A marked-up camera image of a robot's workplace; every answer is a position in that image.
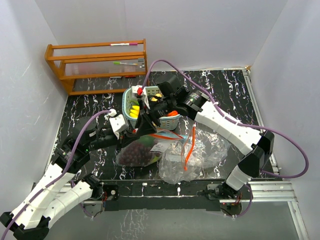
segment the black marble table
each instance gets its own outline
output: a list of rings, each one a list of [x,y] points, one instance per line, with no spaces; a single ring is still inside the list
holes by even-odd
[[[152,72],[150,75],[151,86],[154,81],[165,72]],[[175,71],[171,72],[177,75],[189,89],[194,89],[182,76]],[[184,73],[194,81],[206,88],[219,102],[219,106],[233,117],[241,120],[245,124],[257,125],[257,117],[253,108],[250,94],[246,86],[245,78],[241,70],[196,70],[184,71]],[[142,84],[144,76],[126,79],[78,79],[74,90],[100,90],[100,89],[125,89],[132,85]],[[72,132],[76,121],[81,117],[92,116],[93,114],[114,108],[117,112],[122,111],[122,94],[99,94],[99,95],[81,95],[69,96],[64,109],[60,129],[56,139],[56,147],[59,147],[63,140]],[[98,117],[98,126],[104,125],[105,118]],[[191,129],[192,120],[181,117],[176,132],[186,135]],[[212,133],[204,125],[198,125],[198,128]],[[203,171],[199,179],[203,180],[223,180],[232,169],[239,163],[243,155],[234,146],[228,150],[228,156],[216,167]],[[265,170],[272,172],[270,162],[265,166]],[[154,163],[146,167],[122,167],[116,164],[116,148],[111,146],[105,149],[99,149],[90,153],[90,161],[78,172],[77,178],[81,178],[89,173],[95,174],[101,180],[159,180],[158,164]]]

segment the wooden dish rack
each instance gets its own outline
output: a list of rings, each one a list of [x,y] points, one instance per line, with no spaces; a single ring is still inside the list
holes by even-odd
[[[138,76],[148,72],[145,39],[70,45],[49,44],[44,58],[69,96],[123,93],[126,90],[124,88],[74,91],[76,79]]]

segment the grapes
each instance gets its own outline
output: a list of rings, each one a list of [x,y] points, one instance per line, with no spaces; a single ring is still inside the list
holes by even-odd
[[[159,143],[158,139],[153,140],[153,144],[143,144],[142,142],[134,141],[126,148],[123,148],[118,156],[118,164],[129,167],[143,167],[150,164],[155,156],[160,157],[160,153],[153,153],[150,150],[154,145]]]

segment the plastic bag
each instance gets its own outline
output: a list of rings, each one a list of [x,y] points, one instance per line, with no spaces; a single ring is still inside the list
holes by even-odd
[[[169,184],[192,181],[202,175],[202,169],[214,168],[227,157],[231,144],[226,139],[217,133],[201,129],[193,133],[193,130],[184,143],[175,142],[165,152],[159,163],[163,181]]]
[[[164,152],[182,136],[169,130],[159,129],[158,133],[140,137],[121,149],[116,156],[119,166],[145,167],[161,159]]]

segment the pen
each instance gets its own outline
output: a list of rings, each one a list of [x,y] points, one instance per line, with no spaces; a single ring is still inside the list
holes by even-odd
[[[116,65],[133,65],[133,66],[138,66],[138,63],[126,63],[126,62],[119,62],[119,61],[114,61],[113,64],[116,64]]]
[[[130,42],[130,43],[112,43],[110,46],[137,46],[138,43]]]

